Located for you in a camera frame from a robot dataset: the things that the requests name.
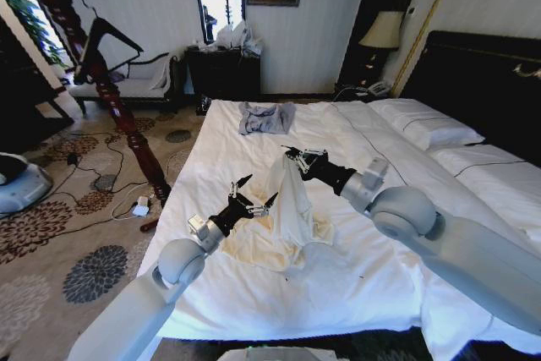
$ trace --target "table lamp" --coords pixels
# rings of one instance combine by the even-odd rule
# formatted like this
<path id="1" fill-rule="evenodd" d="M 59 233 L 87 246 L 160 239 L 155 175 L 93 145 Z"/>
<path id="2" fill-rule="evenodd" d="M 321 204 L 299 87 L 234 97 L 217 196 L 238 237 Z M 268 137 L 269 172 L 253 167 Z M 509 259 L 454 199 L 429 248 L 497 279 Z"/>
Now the table lamp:
<path id="1" fill-rule="evenodd" d="M 378 13 L 369 31 L 358 42 L 360 46 L 372 48 L 372 57 L 364 64 L 364 78 L 361 78 L 361 86 L 372 85 L 379 76 L 389 52 L 395 51 L 400 46 L 400 25 L 404 12 L 381 11 Z"/>

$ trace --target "bed post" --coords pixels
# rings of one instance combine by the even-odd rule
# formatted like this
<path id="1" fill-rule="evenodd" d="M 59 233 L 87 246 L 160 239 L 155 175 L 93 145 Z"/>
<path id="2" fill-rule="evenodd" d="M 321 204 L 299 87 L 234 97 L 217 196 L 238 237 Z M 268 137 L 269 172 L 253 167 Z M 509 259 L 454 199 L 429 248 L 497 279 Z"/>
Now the bed post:
<path id="1" fill-rule="evenodd" d="M 80 17 L 75 13 L 73 0 L 40 0 L 51 15 L 52 19 L 60 25 L 75 59 L 79 60 L 86 43 L 86 33 L 81 28 Z M 120 100 L 118 88 L 109 79 L 107 64 L 98 52 L 96 61 L 89 69 L 90 76 L 96 82 L 96 89 L 100 98 L 108 105 L 112 119 L 123 130 L 128 140 L 128 146 L 134 152 L 141 171 L 154 187 L 156 197 L 163 206 L 171 187 L 167 184 L 161 170 L 160 163 L 150 150 L 148 141 L 135 126 L 134 115 Z"/>

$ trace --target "lamp shade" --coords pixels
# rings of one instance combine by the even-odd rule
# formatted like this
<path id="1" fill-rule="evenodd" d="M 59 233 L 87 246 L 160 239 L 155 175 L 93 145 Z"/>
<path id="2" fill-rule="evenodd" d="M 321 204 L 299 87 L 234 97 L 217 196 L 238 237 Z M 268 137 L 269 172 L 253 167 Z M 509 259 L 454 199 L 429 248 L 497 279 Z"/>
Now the lamp shade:
<path id="1" fill-rule="evenodd" d="M 400 24 L 403 15 L 404 12 L 379 12 L 359 45 L 397 50 L 400 46 Z"/>

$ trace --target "black dresser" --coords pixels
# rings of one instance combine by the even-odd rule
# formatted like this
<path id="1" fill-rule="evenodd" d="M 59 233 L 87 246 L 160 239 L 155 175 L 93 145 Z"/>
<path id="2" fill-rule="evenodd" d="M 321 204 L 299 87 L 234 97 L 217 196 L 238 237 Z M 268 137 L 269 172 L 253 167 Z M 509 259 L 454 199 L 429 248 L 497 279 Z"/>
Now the black dresser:
<path id="1" fill-rule="evenodd" d="M 240 48 L 202 52 L 186 51 L 198 112 L 205 113 L 205 98 L 255 101 L 260 94 L 260 58 L 244 56 Z"/>

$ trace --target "floral rug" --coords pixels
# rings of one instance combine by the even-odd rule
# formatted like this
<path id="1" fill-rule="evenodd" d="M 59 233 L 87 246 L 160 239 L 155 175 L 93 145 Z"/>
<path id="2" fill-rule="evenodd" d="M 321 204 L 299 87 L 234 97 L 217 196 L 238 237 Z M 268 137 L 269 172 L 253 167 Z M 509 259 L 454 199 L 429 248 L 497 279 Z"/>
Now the floral rug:
<path id="1" fill-rule="evenodd" d="M 67 92 L 59 101 L 75 123 L 25 153 L 52 176 L 56 192 L 0 219 L 0 359 L 65 359 L 79 333 L 135 277 L 152 238 L 139 226 L 161 212 L 153 198 L 147 217 L 112 220 L 113 208 L 115 217 L 129 217 L 152 188 L 138 185 L 145 178 L 107 110 L 87 103 L 82 118 Z M 204 118 L 194 107 L 134 114 L 173 184 Z M 68 164 L 73 153 L 77 167 Z"/>

